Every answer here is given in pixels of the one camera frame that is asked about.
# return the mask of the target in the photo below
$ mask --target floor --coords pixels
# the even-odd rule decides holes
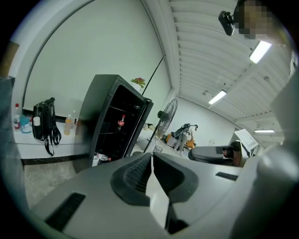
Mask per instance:
[[[188,159],[186,155],[182,155],[178,151],[175,151],[171,147],[167,146],[162,140],[156,140],[156,142],[153,142],[147,152],[152,152],[155,145],[160,146],[163,149],[162,153]],[[132,153],[135,151],[143,152],[143,150],[141,150],[137,145],[134,146]],[[24,166],[24,172],[26,196],[30,209],[32,209],[53,189],[76,175],[71,161],[26,165]]]

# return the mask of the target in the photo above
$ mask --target black pole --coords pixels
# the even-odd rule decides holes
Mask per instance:
[[[162,120],[159,120],[159,123],[157,124],[155,130],[154,130],[154,133],[151,135],[151,138],[149,140],[149,143],[147,144],[147,146],[145,147],[145,150],[143,151],[145,153],[145,151],[148,149],[148,147],[150,146],[150,143],[151,143],[151,140],[153,139],[153,137],[155,136],[155,133],[157,131],[157,129],[159,128],[160,126],[160,123],[161,123]]]
[[[158,66],[156,67],[156,69],[155,69],[154,73],[151,75],[151,77],[150,77],[150,79],[149,79],[149,82],[148,82],[148,84],[146,85],[146,87],[145,87],[145,89],[144,89],[144,91],[143,91],[142,95],[144,94],[144,92],[145,92],[146,88],[149,86],[151,79],[153,78],[153,76],[154,76],[154,74],[155,74],[156,70],[158,69],[158,67],[159,67],[160,63],[162,62],[162,60],[164,59],[164,57],[165,57],[165,56],[166,56],[166,55],[164,55],[164,56],[162,57],[162,59],[160,60],[160,62],[159,62],[159,64],[158,64]]]

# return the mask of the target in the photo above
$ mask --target black backpack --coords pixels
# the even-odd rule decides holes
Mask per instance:
[[[56,126],[55,121],[55,107],[54,107],[55,98],[45,100],[41,103],[38,103],[33,108],[33,117],[38,116],[41,120],[40,132],[37,133],[37,128],[32,124],[33,136],[37,140],[45,141],[45,148],[51,156],[54,155],[53,143],[58,145],[61,140],[61,133]],[[53,153],[49,150],[49,139],[52,145]]]

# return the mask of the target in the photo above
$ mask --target ceiling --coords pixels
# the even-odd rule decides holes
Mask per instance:
[[[265,147],[282,142],[284,136],[270,103],[287,83],[291,53],[285,47],[271,46],[258,64],[253,63],[249,55],[258,41],[245,39],[237,30],[227,36],[218,21],[222,10],[233,12],[236,0],[149,2],[168,65],[174,65],[170,71],[179,75],[179,84],[172,80],[179,88],[178,95],[247,129]],[[164,30],[161,20],[165,21]],[[221,90],[227,95],[209,105]],[[274,129],[275,133],[261,136],[254,133],[257,128]]]

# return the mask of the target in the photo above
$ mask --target orange juice bottle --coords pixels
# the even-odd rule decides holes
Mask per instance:
[[[65,119],[64,134],[69,135],[71,132],[71,115],[69,114]]]

